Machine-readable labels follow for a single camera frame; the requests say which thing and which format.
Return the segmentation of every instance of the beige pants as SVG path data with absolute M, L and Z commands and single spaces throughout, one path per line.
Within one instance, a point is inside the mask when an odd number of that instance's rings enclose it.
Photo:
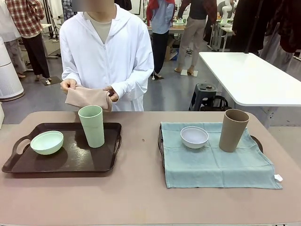
M 178 67 L 183 68 L 185 65 L 185 53 L 186 49 L 189 48 L 189 44 L 193 41 L 193 54 L 191 66 L 195 66 L 198 62 L 198 53 L 200 52 L 201 43 L 204 36 L 204 28 L 206 20 L 195 20 L 191 17 L 187 19 L 187 25 L 184 30 L 184 34 L 181 39 L 179 56 L 178 56 Z

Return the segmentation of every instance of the taupe plastic cup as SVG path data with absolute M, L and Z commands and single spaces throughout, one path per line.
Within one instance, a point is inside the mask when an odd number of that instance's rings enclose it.
M 225 152 L 235 151 L 249 120 L 249 115 L 241 110 L 227 110 L 222 123 L 220 149 Z

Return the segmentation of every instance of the tabletop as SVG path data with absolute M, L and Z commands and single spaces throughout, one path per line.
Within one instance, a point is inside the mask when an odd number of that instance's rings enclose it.
M 301 106 L 301 82 L 249 53 L 200 52 L 233 100 L 242 106 Z
M 186 25 L 173 25 L 172 27 L 169 28 L 169 33 L 174 34 L 174 33 L 180 33 L 182 34 L 184 32 Z M 149 33 L 152 32 L 151 27 L 147 27 Z
M 248 129 L 283 177 L 282 190 L 166 188 L 158 135 L 161 121 L 221 122 L 222 112 L 118 112 L 122 125 L 116 166 L 106 176 L 34 178 L 0 173 L 0 223 L 13 225 L 259 225 L 301 221 L 301 170 L 250 115 Z M 30 114 L 0 143 L 0 165 L 14 143 L 45 122 L 78 122 L 74 112 Z
M 222 27 L 221 29 L 225 32 L 232 32 L 232 27 Z

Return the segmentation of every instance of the black stool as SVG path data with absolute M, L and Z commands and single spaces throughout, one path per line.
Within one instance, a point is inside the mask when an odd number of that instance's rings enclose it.
M 194 89 L 189 111 L 198 112 L 202 105 L 212 103 L 216 95 L 217 88 L 213 84 L 198 83 Z

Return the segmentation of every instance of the pink cloth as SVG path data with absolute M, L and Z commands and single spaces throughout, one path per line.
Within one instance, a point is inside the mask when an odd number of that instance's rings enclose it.
M 78 107 L 89 105 L 100 106 L 104 111 L 112 111 L 112 101 L 108 91 L 102 89 L 88 89 L 77 86 L 75 89 L 68 89 L 68 94 L 65 103 Z

